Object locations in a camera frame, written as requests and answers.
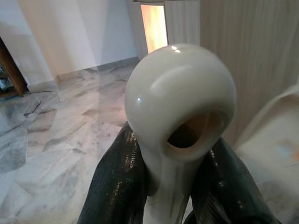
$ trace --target glossy white surface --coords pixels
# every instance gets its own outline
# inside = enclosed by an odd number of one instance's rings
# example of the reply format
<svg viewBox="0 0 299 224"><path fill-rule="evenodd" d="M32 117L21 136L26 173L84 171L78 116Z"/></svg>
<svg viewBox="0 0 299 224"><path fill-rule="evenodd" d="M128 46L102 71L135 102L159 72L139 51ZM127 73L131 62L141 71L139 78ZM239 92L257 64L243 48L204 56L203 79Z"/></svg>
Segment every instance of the glossy white surface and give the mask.
<svg viewBox="0 0 299 224"><path fill-rule="evenodd" d="M229 71L199 46L170 45L136 66L126 88L125 109L151 175L144 223L182 222L194 175L230 123L235 104ZM168 143L182 124L200 131L198 140L184 149Z"/></svg>

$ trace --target baseboard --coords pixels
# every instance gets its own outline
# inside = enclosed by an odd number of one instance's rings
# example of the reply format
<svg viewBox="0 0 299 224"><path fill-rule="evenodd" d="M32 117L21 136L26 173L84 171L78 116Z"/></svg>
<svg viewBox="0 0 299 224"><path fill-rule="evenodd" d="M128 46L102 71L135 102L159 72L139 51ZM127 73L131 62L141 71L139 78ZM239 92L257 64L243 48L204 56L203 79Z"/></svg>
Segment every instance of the baseboard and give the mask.
<svg viewBox="0 0 299 224"><path fill-rule="evenodd" d="M30 93L34 92L41 92L41 91L56 91L58 89L55 80L44 82L44 83L37 83L37 84L29 84L27 88Z"/></svg>
<svg viewBox="0 0 299 224"><path fill-rule="evenodd" d="M138 59L138 57L131 57L131 58L127 58L127 59L124 59L124 60L117 61L117 62L102 64L102 65L99 65L97 67L98 67L99 71L102 71L102 70L107 70L107 69L113 69L115 67L125 66L125 65L128 65L128 64L138 64L139 62L140 62L140 60Z"/></svg>

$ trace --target white ceramic object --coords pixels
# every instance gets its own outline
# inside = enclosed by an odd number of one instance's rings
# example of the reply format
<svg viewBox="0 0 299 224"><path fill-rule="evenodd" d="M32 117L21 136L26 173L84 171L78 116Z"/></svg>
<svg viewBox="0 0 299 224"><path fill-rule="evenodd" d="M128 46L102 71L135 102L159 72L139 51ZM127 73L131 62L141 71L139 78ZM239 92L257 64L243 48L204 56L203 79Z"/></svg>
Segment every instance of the white ceramic object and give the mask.
<svg viewBox="0 0 299 224"><path fill-rule="evenodd" d="M299 85L268 102L235 145L257 183L275 180L299 204Z"/></svg>
<svg viewBox="0 0 299 224"><path fill-rule="evenodd" d="M143 223L182 223L198 167L230 123L235 104L229 71L204 48L170 45L139 62L125 109L149 171Z"/></svg>

